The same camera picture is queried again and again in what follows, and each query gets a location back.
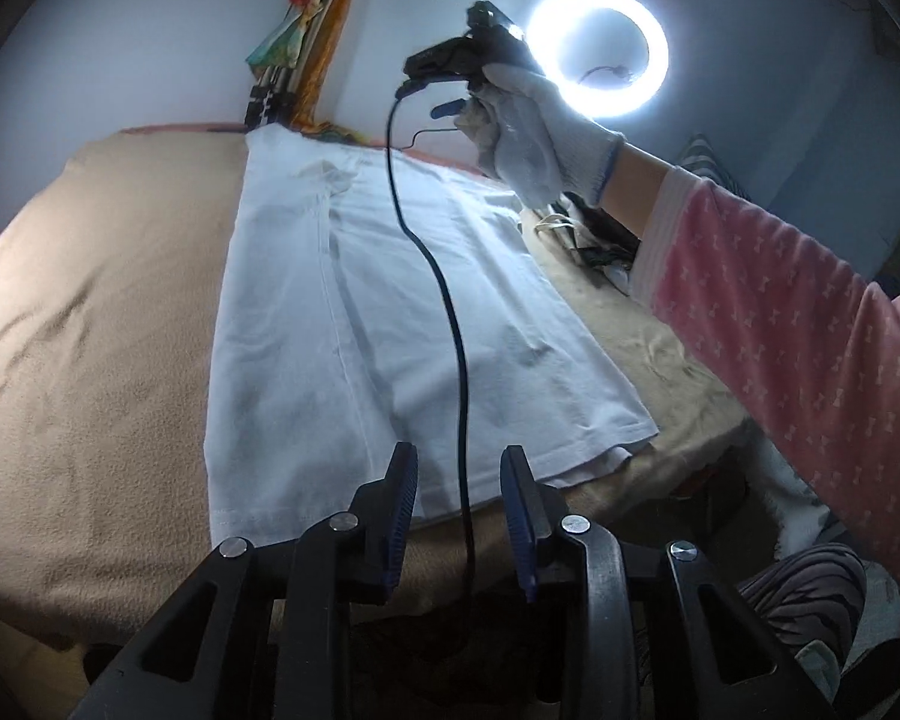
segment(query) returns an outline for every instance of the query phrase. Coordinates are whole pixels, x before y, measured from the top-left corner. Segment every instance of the wire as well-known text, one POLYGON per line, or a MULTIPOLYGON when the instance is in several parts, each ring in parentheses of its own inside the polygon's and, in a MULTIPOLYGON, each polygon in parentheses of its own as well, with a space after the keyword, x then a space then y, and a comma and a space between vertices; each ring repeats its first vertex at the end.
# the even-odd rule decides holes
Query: wire
POLYGON ((589 79, 592 74, 597 73, 600 70, 610 71, 612 74, 618 77, 618 79, 624 81, 633 81, 634 74, 629 71, 627 67, 624 65, 598 65, 595 68, 590 68, 586 73, 580 76, 580 80, 577 83, 583 83, 586 79, 589 79))
POLYGON ((413 138, 410 139, 410 146, 404 146, 403 148, 399 148, 398 151, 408 151, 408 149, 413 148, 413 145, 416 143, 416 137, 418 135, 422 135, 424 132, 457 132, 456 127, 434 127, 433 129, 418 129, 414 134, 413 138))
POLYGON ((386 117, 386 178, 391 187, 391 196, 394 198, 394 212, 396 221, 400 225, 403 234, 418 248, 423 259, 427 261, 430 270, 437 279, 440 288, 440 297, 443 299, 443 307, 447 312, 447 322, 450 323, 450 333, 453 335, 453 346, 457 353, 457 375, 460 381, 460 418, 457 423, 457 482, 460 486, 460 513, 463 519, 463 542, 466 545, 466 567, 463 568, 463 600, 469 604, 473 594, 473 577, 477 567, 477 550, 473 538, 473 515, 470 512, 470 490, 466 480, 466 423, 470 410, 470 384, 466 371, 466 354, 463 353, 463 336, 460 332, 460 324, 457 322, 457 312, 453 308, 453 300, 450 298, 450 290, 447 287, 443 271, 434 259, 434 255, 426 247, 415 232, 407 226, 403 218, 403 210, 400 207, 400 199, 396 194, 396 182, 394 181, 394 149, 392 137, 394 136, 394 116, 401 98, 394 100, 389 117, 386 117))

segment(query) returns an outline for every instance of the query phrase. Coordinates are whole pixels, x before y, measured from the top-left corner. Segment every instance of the white wall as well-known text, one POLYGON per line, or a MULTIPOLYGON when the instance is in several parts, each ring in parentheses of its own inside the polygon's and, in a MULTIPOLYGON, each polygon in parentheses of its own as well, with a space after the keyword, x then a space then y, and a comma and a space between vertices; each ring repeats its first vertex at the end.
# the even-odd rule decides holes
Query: white wall
POLYGON ((244 118, 244 58, 287 0, 38 0, 0 52, 0 230, 123 127, 244 118))
MULTIPOLYGON (((355 0, 319 112, 381 135, 404 58, 461 33, 473 1, 355 0)), ((539 0, 492 1, 525 22, 539 0)), ((667 33, 671 71, 650 103, 605 124, 665 158, 702 130, 744 179, 793 118, 813 69, 833 61, 834 33, 852 28, 856 16, 833 0, 639 1, 667 33)), ((286 0, 37 1, 0 54, 0 230, 87 140, 139 124, 241 121, 250 88, 242 60, 285 7, 286 0)), ((432 124, 432 105, 462 91, 436 86, 408 100, 397 143, 432 124)), ((458 134, 418 143, 472 158, 458 134)), ((779 182, 793 162, 762 167, 762 180, 779 182)))

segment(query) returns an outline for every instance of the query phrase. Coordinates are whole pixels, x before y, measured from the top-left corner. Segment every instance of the pink sleeve with bow pattern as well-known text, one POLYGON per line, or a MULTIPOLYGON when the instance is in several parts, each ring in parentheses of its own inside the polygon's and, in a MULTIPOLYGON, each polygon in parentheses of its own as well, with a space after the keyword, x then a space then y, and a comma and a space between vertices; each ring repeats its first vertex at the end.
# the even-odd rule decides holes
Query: pink sleeve with bow pattern
POLYGON ((632 289, 900 581, 900 298, 676 168, 632 289))

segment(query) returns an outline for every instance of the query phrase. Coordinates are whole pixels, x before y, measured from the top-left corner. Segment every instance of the blue wall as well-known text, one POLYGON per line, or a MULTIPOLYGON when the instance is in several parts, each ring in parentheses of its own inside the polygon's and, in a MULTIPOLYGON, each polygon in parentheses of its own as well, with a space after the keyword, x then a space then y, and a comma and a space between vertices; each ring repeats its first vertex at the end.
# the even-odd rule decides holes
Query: blue wall
POLYGON ((770 210, 876 274, 900 233, 900 61, 862 58, 770 210))

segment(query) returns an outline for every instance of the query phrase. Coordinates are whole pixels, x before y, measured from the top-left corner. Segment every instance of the white work glove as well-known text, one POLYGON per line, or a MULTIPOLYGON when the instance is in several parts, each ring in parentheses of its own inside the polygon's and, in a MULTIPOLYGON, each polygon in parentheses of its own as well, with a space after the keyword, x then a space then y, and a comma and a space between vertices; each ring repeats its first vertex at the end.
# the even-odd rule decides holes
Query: white work glove
POLYGON ((492 86, 474 93, 456 125, 475 143, 480 167, 529 208, 571 191, 590 207, 610 180, 626 139, 578 114, 553 81, 511 65, 487 65, 492 86))

